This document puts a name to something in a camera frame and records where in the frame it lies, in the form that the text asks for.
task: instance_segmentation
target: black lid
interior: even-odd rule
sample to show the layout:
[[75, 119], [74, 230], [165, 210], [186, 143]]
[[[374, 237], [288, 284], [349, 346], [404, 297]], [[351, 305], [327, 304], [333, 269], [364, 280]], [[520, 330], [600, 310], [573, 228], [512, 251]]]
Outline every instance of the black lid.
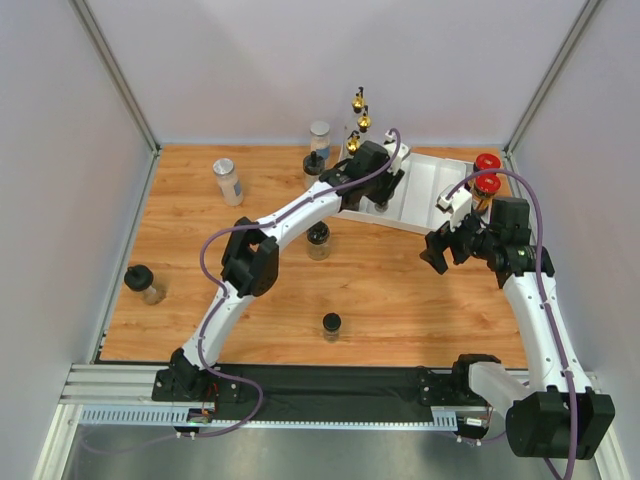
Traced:
[[144, 265], [129, 267], [124, 274], [124, 283], [134, 292], [142, 292], [153, 283], [153, 273]]
[[307, 240], [314, 245], [322, 245], [329, 238], [329, 226], [324, 222], [318, 222], [307, 230]]
[[324, 161], [315, 150], [304, 157], [302, 162], [302, 169], [307, 175], [320, 175], [324, 169], [323, 167]]
[[322, 326], [327, 332], [337, 332], [340, 330], [340, 325], [342, 325], [342, 320], [337, 313], [327, 313], [322, 319]]

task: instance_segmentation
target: metal floor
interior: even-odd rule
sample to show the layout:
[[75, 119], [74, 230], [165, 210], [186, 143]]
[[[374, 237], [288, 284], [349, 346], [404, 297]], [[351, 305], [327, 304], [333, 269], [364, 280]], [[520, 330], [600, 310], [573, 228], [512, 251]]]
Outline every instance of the metal floor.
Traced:
[[[88, 435], [92, 447], [115, 450], [168, 433], [171, 429], [165, 427], [80, 427], [63, 478], [553, 479], [541, 459], [515, 457], [506, 440], [478, 448], [436, 432], [248, 428], [219, 438], [170, 440], [121, 455], [95, 455], [78, 444], [79, 436]], [[573, 478], [599, 480], [595, 462], [578, 462]]]

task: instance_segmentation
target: clear glass vial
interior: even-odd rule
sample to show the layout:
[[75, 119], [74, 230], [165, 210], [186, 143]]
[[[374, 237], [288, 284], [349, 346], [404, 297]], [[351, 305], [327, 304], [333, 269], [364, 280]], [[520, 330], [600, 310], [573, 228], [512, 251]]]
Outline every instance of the clear glass vial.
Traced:
[[147, 305], [160, 303], [166, 296], [164, 287], [154, 282], [153, 273], [145, 265], [135, 265], [127, 268], [124, 283], [132, 291], [139, 293]]
[[327, 342], [337, 342], [340, 338], [342, 319], [337, 313], [327, 313], [322, 319], [322, 334]]
[[331, 154], [331, 139], [329, 138], [330, 127], [327, 122], [318, 120], [311, 124], [311, 151], [316, 152], [322, 158], [322, 169], [329, 164]]
[[312, 260], [324, 260], [331, 253], [329, 226], [318, 222], [307, 230], [307, 253]]
[[311, 152], [302, 161], [302, 172], [304, 186], [308, 190], [318, 180], [320, 174], [324, 172], [324, 160], [317, 152]]
[[213, 173], [225, 203], [230, 207], [240, 205], [244, 200], [244, 192], [233, 161], [230, 158], [216, 160], [213, 164]]

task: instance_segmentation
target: white tray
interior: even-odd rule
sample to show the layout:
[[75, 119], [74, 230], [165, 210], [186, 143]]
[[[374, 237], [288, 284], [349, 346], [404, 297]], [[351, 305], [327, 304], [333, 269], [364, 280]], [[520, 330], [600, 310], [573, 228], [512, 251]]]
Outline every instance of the white tray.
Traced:
[[363, 197], [358, 211], [343, 210], [336, 217], [426, 234], [448, 220], [435, 206], [438, 195], [472, 168], [468, 162], [412, 153], [402, 162], [404, 177], [385, 212], [378, 212], [374, 203]]

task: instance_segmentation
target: white cable tray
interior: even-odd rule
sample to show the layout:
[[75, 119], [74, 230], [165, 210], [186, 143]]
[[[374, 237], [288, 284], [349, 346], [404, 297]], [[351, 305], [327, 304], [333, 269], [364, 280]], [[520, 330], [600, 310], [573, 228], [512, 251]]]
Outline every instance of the white cable tray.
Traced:
[[[135, 425], [165, 427], [226, 427], [237, 420], [214, 420], [203, 424], [189, 422], [189, 407], [85, 405], [80, 425]], [[284, 422], [256, 420], [244, 428], [302, 428], [327, 430], [418, 430], [456, 431], [458, 423], [453, 411], [434, 411], [433, 422]]]

